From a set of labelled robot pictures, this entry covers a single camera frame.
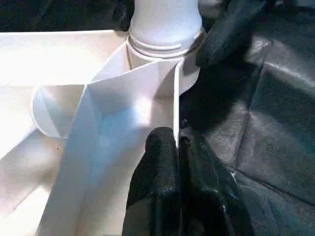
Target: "white surface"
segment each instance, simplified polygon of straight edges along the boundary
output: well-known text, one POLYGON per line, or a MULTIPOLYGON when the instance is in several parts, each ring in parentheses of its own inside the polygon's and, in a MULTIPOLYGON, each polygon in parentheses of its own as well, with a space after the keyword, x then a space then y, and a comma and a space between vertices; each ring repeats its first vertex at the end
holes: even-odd
POLYGON ((129 181, 148 134, 178 124, 174 73, 174 65, 156 61, 87 85, 38 235, 121 233, 129 181))
POLYGON ((126 36, 113 30, 0 33, 0 84, 88 83, 126 36))
POLYGON ((51 138, 66 139, 84 85, 40 86, 31 100, 37 128, 51 138))
POLYGON ((0 87, 0 235, 31 236, 45 208, 63 143, 32 121, 34 87, 0 87))
POLYGON ((0 221, 0 235, 34 236, 56 178, 53 169, 42 182, 9 214, 0 221))
POLYGON ((179 57, 204 37, 198 0, 135 0, 132 46, 155 58, 179 57))

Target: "black plastic sheet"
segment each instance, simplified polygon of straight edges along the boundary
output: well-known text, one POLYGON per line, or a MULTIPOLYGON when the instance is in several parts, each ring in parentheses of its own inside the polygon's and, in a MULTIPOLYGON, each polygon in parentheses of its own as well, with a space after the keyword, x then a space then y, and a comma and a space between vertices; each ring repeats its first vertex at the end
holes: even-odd
POLYGON ((181 127, 235 173, 256 235, 315 235, 315 11, 277 5, 240 40, 204 61, 181 127))
POLYGON ((129 29, 134 0, 0 0, 0 32, 129 29))

